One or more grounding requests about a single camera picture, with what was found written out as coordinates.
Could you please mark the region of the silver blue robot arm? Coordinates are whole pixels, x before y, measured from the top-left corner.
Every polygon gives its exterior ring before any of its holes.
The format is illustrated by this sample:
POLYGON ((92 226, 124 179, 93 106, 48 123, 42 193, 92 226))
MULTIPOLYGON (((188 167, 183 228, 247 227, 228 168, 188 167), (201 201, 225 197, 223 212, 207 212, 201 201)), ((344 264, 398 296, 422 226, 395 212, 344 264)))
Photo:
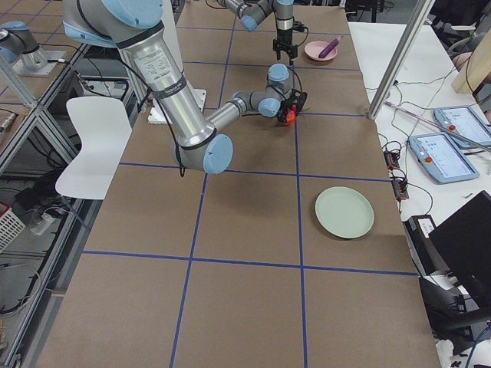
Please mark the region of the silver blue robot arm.
POLYGON ((162 1, 66 1, 64 30, 80 43, 117 48, 134 62, 130 71, 151 92, 170 125, 180 170, 226 170, 233 144, 221 131, 247 113, 285 125, 295 122, 307 94, 292 86, 297 76, 281 63, 269 68, 264 90, 237 92, 205 117, 164 40, 163 13, 162 1))
POLYGON ((218 0, 217 3, 233 12, 247 31, 254 31, 268 16, 274 15, 277 35, 273 40, 272 49, 278 60, 281 58, 281 54, 285 53, 288 56, 289 64, 293 64, 294 59, 298 56, 298 45, 293 43, 295 28, 293 1, 218 0))

